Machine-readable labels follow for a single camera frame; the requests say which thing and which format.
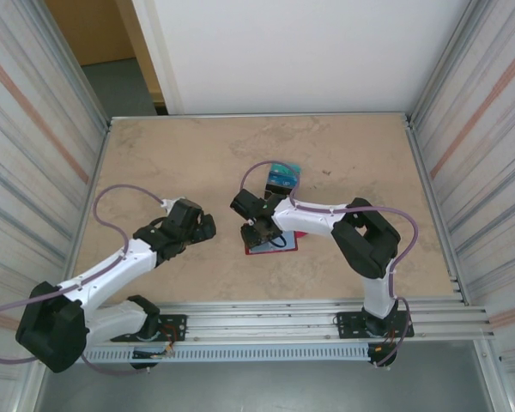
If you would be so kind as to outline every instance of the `white wall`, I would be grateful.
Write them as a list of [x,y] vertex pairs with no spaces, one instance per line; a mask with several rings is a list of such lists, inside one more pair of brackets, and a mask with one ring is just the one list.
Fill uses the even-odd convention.
[[408,111],[468,0],[133,0],[171,114]]

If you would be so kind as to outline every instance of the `corrugated metal wall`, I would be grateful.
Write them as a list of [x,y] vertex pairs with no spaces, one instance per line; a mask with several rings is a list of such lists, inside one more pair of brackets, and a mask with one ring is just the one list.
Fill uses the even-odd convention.
[[461,46],[416,135],[515,387],[515,0],[490,2]]
[[[106,134],[38,1],[0,0],[0,304],[59,282]],[[22,309],[0,315],[0,355],[19,357]],[[25,367],[0,366],[0,410]]]

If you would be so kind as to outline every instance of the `gray floor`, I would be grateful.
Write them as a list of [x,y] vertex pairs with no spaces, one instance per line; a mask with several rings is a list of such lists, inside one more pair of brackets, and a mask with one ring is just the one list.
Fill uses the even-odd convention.
[[137,60],[91,64],[82,70],[108,116],[156,116]]
[[119,378],[74,365],[47,374],[37,410],[487,412],[492,407],[472,342],[409,342],[390,371],[350,361],[191,363]]

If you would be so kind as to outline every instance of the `purple tube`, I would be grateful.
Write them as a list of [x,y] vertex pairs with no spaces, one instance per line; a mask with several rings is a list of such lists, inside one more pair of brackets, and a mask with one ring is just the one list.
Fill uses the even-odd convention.
[[[157,201],[160,204],[162,204],[162,200],[159,199],[155,194],[151,193],[150,191],[148,191],[146,189],[143,189],[142,187],[135,186],[135,185],[126,185],[126,184],[109,186],[109,187],[105,188],[102,192],[100,192],[100,194],[97,195],[97,197],[94,200],[94,205],[92,207],[92,213],[94,214],[94,218],[101,225],[103,225],[105,227],[109,227],[109,228],[117,231],[118,233],[120,233],[120,235],[122,236],[122,240],[124,242],[123,251],[124,251],[124,253],[126,253],[128,251],[128,243],[129,243],[128,235],[126,234],[126,232],[124,230],[122,230],[122,228],[120,228],[120,227],[118,227],[118,226],[116,226],[116,225],[114,225],[114,224],[112,224],[112,223],[110,223],[108,221],[104,221],[97,214],[97,206],[98,206],[101,198],[103,196],[105,196],[105,194],[108,193],[109,191],[111,191],[113,189],[118,189],[118,188],[134,189],[136,191],[140,191],[142,193],[145,193],[146,195],[151,196],[155,201]],[[122,261],[122,257],[121,256],[117,257],[111,264],[109,264],[108,266],[106,266],[105,268],[103,268],[101,270],[98,270],[93,275],[91,275],[90,277],[85,279],[82,282],[82,285],[85,285],[88,282],[91,282],[91,281],[97,279],[98,277],[103,276],[106,272],[108,272],[109,270],[114,268],[121,261]],[[30,305],[31,303],[41,302],[43,300],[57,298],[58,296],[61,296],[63,294],[67,294],[68,292],[71,292],[71,291],[75,290],[76,288],[78,288],[78,286],[77,285],[73,285],[73,286],[70,286],[70,287],[65,288],[65,289],[60,289],[57,292],[52,292],[50,294],[42,294],[42,295],[36,296],[34,298],[19,300],[17,302],[12,302],[12,303],[7,303],[5,305],[1,305],[0,306],[0,312],[8,311],[9,309],[13,309],[15,307]],[[5,359],[5,358],[0,358],[0,363],[3,364],[3,365],[18,365],[18,364],[21,364],[21,363],[28,363],[28,362],[32,362],[32,361],[36,361],[36,358],[33,357],[33,356],[29,357],[29,358],[22,358],[22,359]]]
[[[244,176],[242,177],[242,180],[240,181],[240,189],[241,190],[244,189],[244,183],[246,182],[248,175],[254,169],[256,169],[257,167],[260,167],[262,165],[272,165],[272,164],[278,164],[278,165],[282,165],[282,166],[286,167],[296,177],[295,186],[292,189],[292,191],[290,191],[290,194],[288,195],[288,198],[290,199],[290,203],[296,209],[305,210],[307,212],[313,212],[313,213],[324,213],[327,215],[330,215],[332,213],[334,213],[334,214],[344,213],[345,214],[345,213],[368,212],[368,211],[388,212],[388,213],[394,213],[396,215],[400,215],[400,216],[404,217],[407,221],[410,222],[410,224],[412,225],[412,228],[414,229],[414,234],[412,236],[412,240],[410,241],[409,245],[406,246],[406,249],[404,249],[404,251],[393,261],[393,264],[390,267],[389,273],[387,274],[389,276],[389,295],[391,298],[395,298],[394,287],[393,287],[393,277],[394,277],[393,274],[394,274],[395,267],[399,264],[399,262],[401,262],[401,260],[404,259],[404,257],[406,257],[406,255],[409,254],[409,252],[412,250],[412,248],[415,246],[416,242],[418,241],[419,228],[418,228],[417,222],[412,218],[412,216],[410,216],[406,212],[403,212],[402,210],[386,208],[384,206],[363,206],[363,207],[359,207],[359,208],[343,208],[343,209],[329,210],[329,209],[320,209],[320,208],[310,208],[307,206],[299,205],[299,204],[297,204],[297,201],[295,200],[295,192],[300,187],[300,175],[295,171],[295,169],[293,167],[291,167],[288,163],[285,163],[283,161],[260,161],[259,163],[256,163],[254,166],[250,167],[246,171]],[[403,331],[403,334],[401,335],[401,339],[398,341],[397,345],[395,345],[395,348],[384,359],[382,359],[380,362],[376,363],[376,366],[378,366],[378,367],[383,365],[384,363],[386,363],[398,351],[398,349],[401,347],[401,344],[403,343],[403,340],[406,337],[406,334],[409,330],[409,322],[410,322],[409,303],[408,303],[408,301],[406,301],[406,299],[404,299],[402,297],[397,297],[395,299],[402,301],[404,303],[404,305],[406,306],[406,325],[404,326],[404,331]]]

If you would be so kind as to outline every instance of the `beige tabletop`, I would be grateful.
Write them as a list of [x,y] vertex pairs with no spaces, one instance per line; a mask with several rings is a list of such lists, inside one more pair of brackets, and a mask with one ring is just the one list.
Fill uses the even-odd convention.
[[[155,303],[361,297],[361,279],[332,239],[307,235],[298,251],[245,255],[239,235],[244,221],[229,204],[245,170],[264,160],[301,166],[300,200],[338,204],[364,197],[410,213],[420,238],[397,267],[396,292],[451,294],[400,115],[145,118],[113,123],[97,191],[130,183],[161,198],[186,196],[214,216],[217,235],[141,276],[113,300],[131,294]],[[268,170],[255,171],[246,188],[262,196]],[[128,233],[162,216],[151,198],[126,189],[106,195],[99,212]],[[397,215],[384,216],[401,234],[402,250],[411,226]],[[90,217],[76,273],[120,246],[117,233]]]

